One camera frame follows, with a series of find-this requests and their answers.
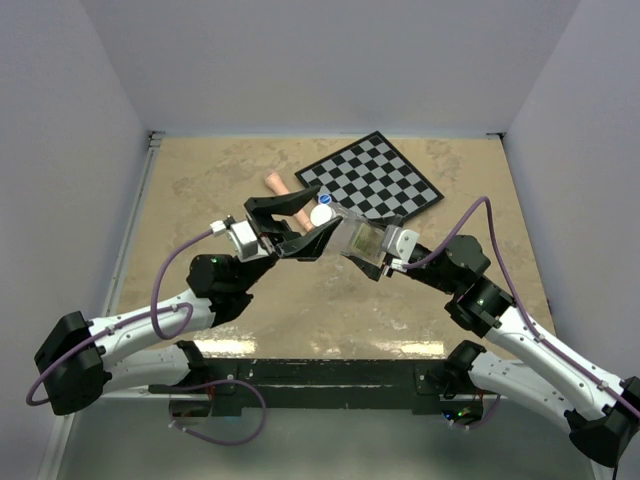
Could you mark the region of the blue white bottle cap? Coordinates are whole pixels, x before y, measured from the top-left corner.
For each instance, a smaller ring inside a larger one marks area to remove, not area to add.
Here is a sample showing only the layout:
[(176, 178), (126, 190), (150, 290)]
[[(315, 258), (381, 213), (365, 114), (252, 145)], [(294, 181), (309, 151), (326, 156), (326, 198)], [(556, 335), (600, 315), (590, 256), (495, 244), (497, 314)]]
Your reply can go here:
[(329, 194), (322, 194), (322, 195), (320, 195), (320, 196), (318, 197), (318, 203), (319, 203), (319, 204), (325, 204), (325, 205), (328, 205), (328, 204), (331, 204), (332, 202), (333, 202), (333, 198), (332, 198), (332, 196), (331, 196), (331, 195), (329, 195)]

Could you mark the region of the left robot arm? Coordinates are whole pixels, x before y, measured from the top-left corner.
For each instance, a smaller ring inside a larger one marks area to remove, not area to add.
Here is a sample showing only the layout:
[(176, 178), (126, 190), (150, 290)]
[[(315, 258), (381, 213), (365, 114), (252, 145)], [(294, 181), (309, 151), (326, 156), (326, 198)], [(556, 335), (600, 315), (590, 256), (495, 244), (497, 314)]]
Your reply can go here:
[[(342, 226), (330, 214), (305, 233), (292, 230), (286, 217), (302, 212), (318, 190), (251, 197), (247, 216), (211, 223), (176, 248), (161, 264), (148, 306), (90, 320), (75, 311), (63, 316), (34, 357), (39, 372), (26, 394), (28, 405), (50, 405), (58, 416), (76, 413), (106, 393), (144, 385), (200, 390), (207, 368), (200, 350), (176, 342), (184, 333), (213, 329), (236, 320), (253, 300), (252, 287), (278, 261), (315, 261)], [(168, 267), (184, 250), (209, 238), (226, 236), (233, 254), (195, 256), (185, 291), (161, 300)]]

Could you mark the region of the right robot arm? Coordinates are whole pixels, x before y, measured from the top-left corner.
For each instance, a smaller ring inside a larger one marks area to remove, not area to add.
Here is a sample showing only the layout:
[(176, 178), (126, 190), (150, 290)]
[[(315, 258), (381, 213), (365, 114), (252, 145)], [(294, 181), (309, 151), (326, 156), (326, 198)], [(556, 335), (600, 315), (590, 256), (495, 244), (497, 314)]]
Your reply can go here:
[(490, 261), (475, 237), (453, 230), (429, 250), (417, 232), (387, 219), (349, 215), (346, 225), (345, 257), (451, 295), (445, 309), (458, 326), (515, 356), (509, 363), (474, 345), (460, 348), (445, 369), (452, 390), (477, 386), (514, 400), (558, 422), (591, 461), (618, 466), (639, 431), (638, 378), (600, 368), (542, 327), (515, 287), (486, 277)]

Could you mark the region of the black white checkerboard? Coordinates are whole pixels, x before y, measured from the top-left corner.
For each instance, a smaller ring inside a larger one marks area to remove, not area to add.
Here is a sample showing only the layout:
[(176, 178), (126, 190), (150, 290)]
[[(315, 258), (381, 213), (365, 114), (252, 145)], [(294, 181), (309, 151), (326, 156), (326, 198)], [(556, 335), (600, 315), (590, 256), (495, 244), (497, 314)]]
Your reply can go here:
[(305, 187), (320, 186), (319, 196), (369, 219), (416, 217), (444, 199), (382, 133), (373, 132), (298, 170)]

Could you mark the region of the aluminium frame rail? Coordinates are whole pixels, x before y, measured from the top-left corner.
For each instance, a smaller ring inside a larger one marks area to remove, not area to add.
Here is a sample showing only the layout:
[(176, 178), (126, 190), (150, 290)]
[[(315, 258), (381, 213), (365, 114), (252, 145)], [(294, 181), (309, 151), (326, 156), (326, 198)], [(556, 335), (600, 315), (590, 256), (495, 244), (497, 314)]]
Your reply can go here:
[[(157, 155), (165, 136), (165, 131), (151, 131), (148, 135), (148, 145), (146, 148), (141, 177), (135, 190), (132, 207), (116, 256), (110, 282), (106, 290), (106, 297), (103, 306), (100, 309), (101, 316), (107, 316), (117, 309), (130, 261), (132, 245), (135, 242), (140, 216), (144, 208), (144, 202), (149, 189), (149, 182), (153, 174)], [(55, 418), (49, 442), (36, 476), (37, 480), (58, 478), (75, 416), (76, 414), (72, 413)]]

